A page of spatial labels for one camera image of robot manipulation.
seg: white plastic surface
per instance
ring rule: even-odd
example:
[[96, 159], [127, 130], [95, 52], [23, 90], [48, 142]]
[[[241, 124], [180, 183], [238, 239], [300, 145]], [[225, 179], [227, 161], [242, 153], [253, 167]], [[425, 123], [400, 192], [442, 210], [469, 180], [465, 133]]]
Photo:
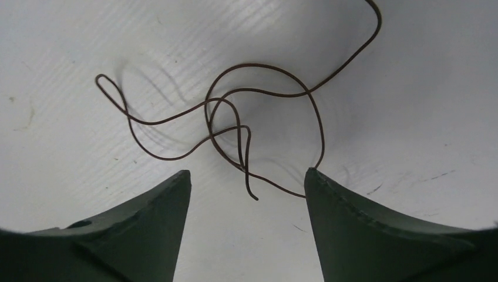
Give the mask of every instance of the white plastic surface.
[[[421, 219], [492, 226], [498, 1], [378, 5], [377, 39], [315, 93], [327, 137], [320, 170]], [[0, 226], [65, 227], [189, 169], [175, 281], [322, 281], [305, 200], [251, 179], [253, 201], [244, 175], [209, 143], [186, 160], [152, 159], [93, 78], [120, 80], [134, 110], [153, 120], [202, 101], [237, 63], [277, 65], [313, 86], [374, 28], [363, 0], [1, 1]], [[217, 94], [240, 86], [299, 91], [281, 75], [240, 70]], [[303, 193], [319, 149], [309, 100], [241, 93], [232, 101], [253, 129], [251, 170]], [[216, 124], [233, 120], [223, 106]], [[139, 132], [155, 152], [175, 156], [207, 129], [199, 110]], [[235, 136], [222, 145], [234, 152]]]

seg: green plastic piece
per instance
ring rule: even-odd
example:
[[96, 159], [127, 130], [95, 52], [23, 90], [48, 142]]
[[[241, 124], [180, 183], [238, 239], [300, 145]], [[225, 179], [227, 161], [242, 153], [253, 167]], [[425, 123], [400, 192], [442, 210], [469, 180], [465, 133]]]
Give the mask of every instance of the green plastic piece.
[[304, 184], [325, 282], [498, 281], [498, 229], [419, 220], [309, 169]]
[[184, 170], [67, 229], [0, 230], [0, 281], [173, 281], [190, 189]]

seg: scratch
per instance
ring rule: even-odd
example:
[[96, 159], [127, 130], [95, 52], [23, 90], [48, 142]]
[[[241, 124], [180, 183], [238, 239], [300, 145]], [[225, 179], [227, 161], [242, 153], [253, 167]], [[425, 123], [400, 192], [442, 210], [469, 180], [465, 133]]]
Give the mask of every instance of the scratch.
[[31, 111], [29, 112], [28, 124], [24, 127], [14, 129], [14, 131], [27, 130], [31, 125], [31, 123], [33, 122], [33, 118], [35, 117], [35, 108], [33, 107], [33, 102], [31, 100], [29, 101], [29, 106], [31, 107]]
[[301, 229], [301, 228], [297, 227], [297, 226], [296, 226], [296, 225], [294, 225], [294, 224], [293, 224], [292, 226], [294, 226], [294, 227], [296, 227], [297, 229], [299, 229], [299, 230], [303, 231], [304, 233], [307, 233], [306, 231], [304, 231], [303, 229]]
[[377, 187], [377, 188], [373, 189], [372, 191], [368, 192], [367, 195], [371, 195], [371, 194], [374, 194], [375, 192], [377, 192], [377, 190], [379, 190], [382, 187], [383, 184], [384, 184], [384, 182], [382, 182], [379, 185], [379, 187]]
[[427, 182], [427, 181], [429, 181], [429, 180], [435, 180], [435, 179], [438, 179], [438, 178], [440, 178], [440, 177], [442, 177], [442, 176], [449, 175], [450, 173], [453, 173], [453, 172], [455, 172], [455, 171], [456, 171], [456, 170], [452, 170], [451, 172], [446, 172], [446, 173], [443, 173], [442, 175], [435, 176], [435, 177], [433, 177], [433, 178], [431, 178], [431, 179], [426, 179], [426, 180], [424, 180], [424, 181], [422, 181], [422, 182]]

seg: brown wire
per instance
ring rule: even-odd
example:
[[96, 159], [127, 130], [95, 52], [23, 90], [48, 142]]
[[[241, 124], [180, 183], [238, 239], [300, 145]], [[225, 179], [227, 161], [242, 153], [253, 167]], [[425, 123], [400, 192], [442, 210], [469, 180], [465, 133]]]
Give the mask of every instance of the brown wire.
[[[216, 79], [211, 84], [209, 90], [207, 91], [206, 98], [205, 98], [205, 100], [203, 102], [199, 103], [198, 105], [195, 105], [194, 107], [192, 107], [192, 108], [190, 108], [188, 110], [185, 110], [185, 111], [183, 111], [181, 113], [178, 113], [178, 114], [176, 114], [174, 116], [171, 116], [171, 117], [168, 117], [166, 119], [158, 120], [158, 121], [155, 121], [155, 122], [148, 122], [148, 121], [145, 121], [145, 120], [138, 119], [135, 116], [133, 116], [132, 114], [130, 114], [130, 112], [128, 110], [128, 103], [127, 103], [127, 100], [125, 98], [125, 94], [123, 93], [123, 91], [121, 90], [121, 88], [119, 88], [119, 86], [116, 84], [116, 82], [114, 82], [111, 78], [109, 78], [108, 76], [106, 76], [104, 74], [97, 75], [95, 77], [95, 84], [100, 89], [100, 91], [102, 91], [102, 93], [111, 101], [111, 103], [113, 103], [113, 105], [115, 107], [117, 107], [119, 109], [119, 111], [122, 112], [126, 116], [126, 118], [128, 120], [128, 126], [130, 128], [130, 132], [131, 132], [131, 134], [133, 136], [133, 139], [138, 144], [138, 146], [144, 152], [146, 152], [147, 154], [149, 154], [150, 156], [152, 156], [152, 157], [154, 157], [156, 159], [159, 159], [159, 160], [167, 160], [167, 161], [180, 160], [180, 159], [183, 159], [183, 158], [187, 157], [188, 155], [192, 154], [199, 146], [201, 146], [206, 141], [211, 140], [211, 142], [212, 142], [213, 146], [215, 147], [216, 151], [218, 151], [218, 153], [226, 161], [228, 161], [236, 169], [244, 172], [244, 174], [245, 174], [245, 187], [247, 189], [247, 193], [249, 193], [249, 195], [254, 200], [257, 201], [258, 197], [256, 197], [252, 193], [252, 191], [251, 191], [250, 184], [249, 184], [249, 177], [250, 176], [255, 177], [257, 179], [260, 179], [260, 180], [263, 180], [263, 181], [269, 183], [270, 185], [272, 185], [272, 186], [274, 186], [274, 187], [276, 187], [276, 188], [278, 188], [278, 189], [280, 189], [280, 190], [282, 190], [282, 191], [284, 191], [284, 192], [286, 192], [288, 194], [291, 194], [291, 195], [296, 196], [296, 197], [305, 198], [304, 195], [301, 195], [301, 194], [292, 192], [290, 190], [287, 190], [287, 189], [283, 188], [282, 186], [274, 183], [273, 181], [271, 181], [268, 178], [265, 178], [265, 177], [262, 177], [262, 176], [260, 176], [258, 174], [249, 172], [249, 147], [250, 147], [250, 142], [251, 142], [251, 129], [247, 125], [242, 125], [241, 124], [241, 122], [240, 122], [240, 116], [238, 114], [237, 108], [230, 101], [227, 100], [227, 97], [230, 96], [230, 95], [232, 95], [232, 94], [238, 93], [238, 92], [261, 93], [261, 94], [270, 95], [270, 96], [279, 97], [279, 98], [298, 98], [298, 97], [308, 96], [308, 99], [310, 100], [311, 105], [312, 105], [312, 107], [313, 107], [313, 109], [315, 111], [315, 115], [317, 117], [319, 131], [320, 131], [321, 152], [320, 152], [320, 156], [318, 158], [318, 161], [317, 161], [317, 163], [314, 166], [314, 168], [318, 168], [318, 166], [322, 162], [322, 160], [324, 158], [324, 155], [325, 155], [325, 133], [324, 133], [324, 128], [323, 128], [322, 120], [321, 120], [321, 117], [320, 117], [320, 114], [319, 114], [318, 106], [317, 106], [317, 103], [315, 102], [315, 99], [312, 96], [312, 93], [315, 92], [316, 90], [318, 90], [320, 87], [324, 86], [327, 82], [329, 82], [332, 78], [334, 78], [337, 74], [339, 74], [347, 65], [349, 65], [349, 63], [351, 63], [356, 58], [356, 56], [358, 56], [377, 37], [377, 34], [381, 30], [381, 26], [382, 26], [382, 15], [381, 15], [381, 11], [377, 7], [377, 4], [374, 3], [373, 0], [365, 0], [365, 2], [373, 9], [373, 11], [375, 12], [375, 15], [377, 17], [377, 26], [376, 26], [375, 31], [370, 36], [370, 38], [360, 48], [358, 48], [358, 50], [355, 53], [353, 53], [353, 55], [351, 55], [349, 57], [348, 60], [346, 60], [338, 69], [336, 69], [335, 71], [333, 71], [329, 76], [327, 76], [324, 80], [320, 81], [320, 83], [318, 83], [317, 85], [315, 85], [311, 89], [308, 89], [306, 87], [306, 85], [301, 80], [299, 80], [295, 75], [293, 75], [292, 73], [290, 73], [290, 72], [288, 72], [288, 71], [286, 71], [284, 69], [281, 69], [279, 67], [272, 66], [272, 65], [266, 65], [266, 64], [263, 64], [263, 63], [242, 63], [242, 64], [239, 64], [239, 65], [232, 66], [232, 67], [226, 69], [220, 75], [218, 75], [218, 77], [216, 77]], [[294, 81], [296, 81], [297, 84], [299, 84], [300, 87], [302, 87], [303, 92], [301, 92], [301, 93], [294, 93], [294, 94], [285, 94], [285, 93], [271, 92], [271, 91], [257, 89], [257, 88], [237, 88], [237, 89], [233, 89], [233, 90], [228, 91], [227, 93], [225, 93], [220, 98], [211, 98], [210, 97], [211, 94], [212, 94], [212, 92], [213, 92], [213, 90], [214, 90], [214, 88], [215, 88], [215, 86], [216, 86], [216, 84], [221, 80], [221, 78], [223, 78], [226, 74], [228, 74], [228, 73], [230, 73], [232, 71], [235, 71], [237, 69], [241, 69], [241, 68], [263, 68], [263, 69], [269, 69], [269, 70], [272, 70], [272, 71], [276, 71], [276, 72], [282, 73], [282, 74], [290, 77]], [[104, 89], [104, 87], [100, 84], [100, 79], [102, 79], [102, 78], [106, 79], [108, 82], [110, 82], [114, 86], [114, 88], [117, 90], [117, 92], [118, 92], [118, 94], [121, 97], [121, 100], [123, 102], [123, 107], [121, 107], [109, 95], [109, 93]], [[211, 113], [209, 113], [208, 105], [211, 102], [215, 102], [216, 104], [214, 105], [213, 110], [211, 111]], [[216, 114], [216, 111], [217, 111], [218, 107], [221, 105], [221, 103], [226, 103], [226, 104], [228, 104], [230, 106], [230, 108], [232, 108], [232, 110], [234, 112], [234, 115], [235, 115], [235, 123], [236, 123], [236, 125], [232, 126], [232, 127], [225, 128], [225, 129], [223, 129], [221, 131], [218, 131], [218, 132], [213, 132], [213, 119], [214, 119], [214, 115]], [[152, 153], [151, 151], [149, 151], [147, 148], [145, 148], [143, 146], [143, 144], [138, 139], [138, 137], [136, 136], [135, 131], [133, 129], [132, 121], [134, 121], [136, 123], [139, 123], [139, 124], [142, 124], [142, 125], [146, 125], [146, 126], [161, 125], [161, 124], [170, 122], [170, 121], [172, 121], [174, 119], [180, 118], [180, 117], [182, 117], [182, 116], [184, 116], [184, 115], [186, 115], [188, 113], [191, 113], [194, 110], [196, 110], [196, 109], [198, 109], [200, 107], [203, 107], [203, 106], [204, 106], [204, 116], [205, 116], [205, 119], [206, 119], [206, 126], [208, 128], [209, 135], [206, 138], [204, 138], [203, 140], [201, 140], [198, 144], [196, 144], [190, 151], [188, 151], [187, 153], [185, 153], [185, 154], [183, 154], [181, 156], [178, 156], [178, 157], [161, 157], [161, 156], [158, 156], [158, 155]], [[245, 142], [245, 154], [244, 154], [244, 156], [243, 156], [243, 152], [242, 152], [242, 148], [243, 148], [242, 147], [242, 131], [241, 131], [242, 129], [245, 129], [247, 131], [247, 133], [248, 133], [247, 140]], [[226, 154], [226, 152], [220, 147], [220, 145], [218, 144], [218, 142], [215, 139], [216, 136], [222, 135], [222, 134], [224, 134], [226, 132], [229, 132], [229, 131], [232, 131], [232, 130], [236, 130], [237, 131], [238, 162], [232, 160]]]

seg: thin cable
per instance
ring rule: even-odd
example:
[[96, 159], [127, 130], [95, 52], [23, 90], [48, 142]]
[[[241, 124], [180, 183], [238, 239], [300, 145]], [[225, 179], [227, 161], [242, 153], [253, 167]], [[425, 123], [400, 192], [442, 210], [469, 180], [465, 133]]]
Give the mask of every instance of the thin cable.
[[[381, 27], [382, 27], [381, 10], [378, 8], [377, 4], [373, 0], [364, 0], [364, 1], [375, 12], [375, 15], [376, 15], [376, 18], [377, 18], [377, 26], [375, 28], [375, 31], [370, 36], [370, 38], [362, 46], [360, 46], [360, 48], [358, 48], [358, 50], [356, 50], [356, 52], [354, 52], [353, 55], [351, 55], [349, 57], [349, 59], [347, 59], [340, 67], [338, 67], [335, 71], [333, 71], [330, 75], [328, 75], [325, 79], [323, 79], [322, 81], [320, 81], [318, 84], [316, 84], [312, 88], [308, 88], [304, 84], [304, 82], [302, 82], [301, 80], [299, 80], [295, 75], [293, 75], [292, 73], [288, 72], [287, 70], [281, 69], [279, 67], [272, 66], [272, 65], [267, 65], [267, 64], [263, 64], [263, 63], [242, 63], [242, 64], [239, 64], [239, 65], [232, 66], [232, 67], [226, 69], [225, 71], [223, 71], [220, 75], [218, 75], [216, 77], [216, 79], [213, 81], [213, 83], [211, 84], [211, 86], [209, 87], [209, 90], [207, 91], [207, 94], [206, 94], [206, 98], [205, 98], [205, 100], [203, 102], [195, 105], [194, 107], [192, 107], [192, 108], [190, 108], [188, 110], [185, 110], [185, 111], [183, 111], [181, 113], [178, 113], [178, 114], [176, 114], [174, 116], [171, 116], [171, 117], [168, 117], [166, 119], [157, 120], [157, 121], [154, 121], [154, 122], [148, 122], [148, 121], [145, 121], [145, 120], [141, 120], [141, 119], [133, 116], [132, 114], [130, 114], [130, 112], [128, 110], [128, 102], [127, 102], [127, 100], [125, 98], [125, 94], [123, 93], [123, 91], [121, 90], [121, 88], [119, 88], [119, 86], [116, 84], [116, 82], [114, 82], [111, 78], [109, 78], [108, 76], [106, 76], [104, 74], [97, 75], [95, 77], [95, 84], [100, 89], [100, 91], [111, 101], [111, 103], [122, 114], [124, 114], [126, 116], [127, 121], [128, 121], [128, 126], [129, 126], [129, 129], [130, 129], [130, 133], [132, 134], [133, 139], [135, 140], [135, 142], [137, 143], [137, 145], [144, 152], [146, 152], [148, 155], [150, 155], [151, 157], [154, 157], [154, 158], [159, 159], [159, 160], [165, 160], [165, 161], [180, 160], [180, 159], [183, 159], [183, 158], [189, 156], [190, 154], [192, 154], [198, 147], [200, 147], [202, 144], [204, 144], [208, 140], [211, 140], [211, 142], [212, 142], [213, 146], [215, 147], [216, 151], [218, 151], [218, 153], [226, 161], [228, 161], [229, 164], [231, 164], [232, 166], [234, 166], [236, 169], [244, 172], [244, 174], [245, 174], [245, 186], [246, 186], [246, 189], [247, 189], [247, 193], [254, 200], [257, 201], [258, 197], [256, 197], [252, 193], [252, 191], [251, 191], [250, 183], [249, 183], [250, 176], [252, 176], [252, 177], [254, 177], [256, 179], [260, 179], [262, 181], [265, 181], [268, 184], [270, 184], [270, 185], [272, 185], [272, 186], [274, 186], [274, 187], [276, 187], [276, 188], [278, 188], [278, 189], [280, 189], [280, 190], [282, 190], [282, 191], [284, 191], [284, 192], [286, 192], [286, 193], [288, 193], [290, 195], [293, 195], [293, 196], [296, 196], [296, 197], [305, 198], [304, 195], [292, 192], [290, 190], [287, 190], [287, 189], [283, 188], [282, 186], [276, 184], [275, 182], [271, 181], [270, 179], [266, 178], [266, 177], [262, 177], [262, 176], [260, 176], [258, 174], [249, 172], [249, 161], [248, 160], [249, 160], [249, 147], [250, 147], [250, 142], [251, 142], [251, 129], [247, 125], [241, 124], [240, 115], [238, 114], [237, 108], [230, 101], [228, 101], [227, 98], [230, 95], [238, 93], [238, 92], [254, 92], [254, 93], [260, 93], [260, 94], [269, 95], [269, 96], [278, 97], [278, 98], [299, 98], [299, 97], [307, 96], [308, 99], [309, 99], [309, 101], [311, 102], [311, 105], [312, 105], [313, 110], [315, 112], [315, 115], [317, 117], [318, 128], [319, 128], [319, 131], [320, 131], [321, 151], [320, 151], [320, 156], [319, 156], [319, 158], [318, 158], [318, 160], [317, 160], [317, 162], [316, 162], [316, 164], [314, 166], [314, 168], [318, 168], [318, 166], [321, 164], [321, 162], [322, 162], [322, 160], [323, 160], [323, 158], [325, 156], [325, 133], [324, 133], [324, 127], [323, 127], [323, 124], [322, 124], [322, 119], [320, 117], [320, 113], [319, 113], [319, 110], [318, 110], [318, 106], [317, 106], [317, 103], [316, 103], [315, 99], [313, 98], [312, 93], [315, 92], [316, 90], [318, 90], [319, 88], [321, 88], [322, 86], [324, 86], [325, 84], [327, 84], [331, 79], [333, 79], [337, 74], [339, 74], [344, 68], [346, 68], [346, 66], [348, 66], [368, 45], [370, 45], [370, 43], [372, 43], [372, 41], [377, 37], [379, 31], [381, 30]], [[241, 68], [263, 68], [263, 69], [269, 69], [269, 70], [272, 70], [272, 71], [276, 71], [276, 72], [282, 73], [282, 74], [288, 76], [289, 78], [291, 78], [292, 80], [296, 81], [296, 83], [299, 84], [300, 87], [303, 89], [303, 92], [289, 94], [289, 93], [272, 92], [272, 91], [267, 91], [267, 90], [257, 89], [257, 88], [237, 88], [237, 89], [233, 89], [233, 90], [228, 91], [227, 93], [225, 93], [220, 98], [211, 98], [210, 97], [211, 94], [213, 93], [213, 90], [214, 90], [216, 84], [218, 84], [218, 82], [226, 74], [228, 74], [228, 73], [230, 73], [232, 71], [235, 71], [237, 69], [241, 69]], [[100, 83], [101, 79], [106, 79], [117, 90], [117, 92], [118, 92], [118, 94], [119, 94], [119, 96], [121, 98], [121, 101], [123, 103], [122, 107], [104, 89], [104, 87]], [[214, 105], [213, 110], [211, 111], [211, 113], [209, 113], [208, 105], [211, 102], [215, 102], [216, 104]], [[234, 112], [234, 115], [235, 115], [235, 126], [225, 128], [225, 129], [220, 130], [218, 132], [214, 132], [213, 131], [213, 119], [214, 119], [214, 115], [216, 114], [216, 111], [218, 110], [219, 106], [222, 103], [225, 103], [225, 104], [229, 105], [230, 108], [232, 108], [232, 111]], [[165, 123], [170, 122], [172, 120], [178, 119], [178, 118], [180, 118], [180, 117], [182, 117], [184, 115], [187, 115], [187, 114], [195, 111], [196, 109], [198, 109], [200, 107], [204, 107], [204, 117], [205, 117], [205, 120], [206, 120], [206, 126], [208, 128], [209, 135], [206, 138], [204, 138], [203, 140], [201, 140], [200, 142], [198, 142], [198, 144], [196, 144], [191, 150], [189, 150], [187, 153], [185, 153], [185, 154], [183, 154], [181, 156], [177, 156], [177, 157], [161, 157], [161, 156], [158, 156], [158, 155], [152, 153], [149, 149], [145, 148], [145, 146], [142, 144], [142, 142], [139, 140], [139, 138], [135, 134], [132, 121], [136, 122], [136, 123], [139, 123], [139, 124], [142, 124], [142, 125], [146, 125], [146, 126], [162, 125], [162, 124], [165, 124]], [[247, 134], [247, 139], [245, 141], [245, 152], [244, 152], [244, 154], [242, 152], [243, 151], [243, 147], [242, 147], [242, 132], [241, 132], [242, 129], [245, 129], [247, 131], [247, 133], [248, 133]], [[225, 134], [225, 133], [233, 131], [233, 130], [237, 131], [237, 154], [238, 154], [238, 162], [232, 160], [226, 154], [226, 152], [220, 147], [220, 145], [218, 144], [218, 142], [215, 139], [216, 136]]]

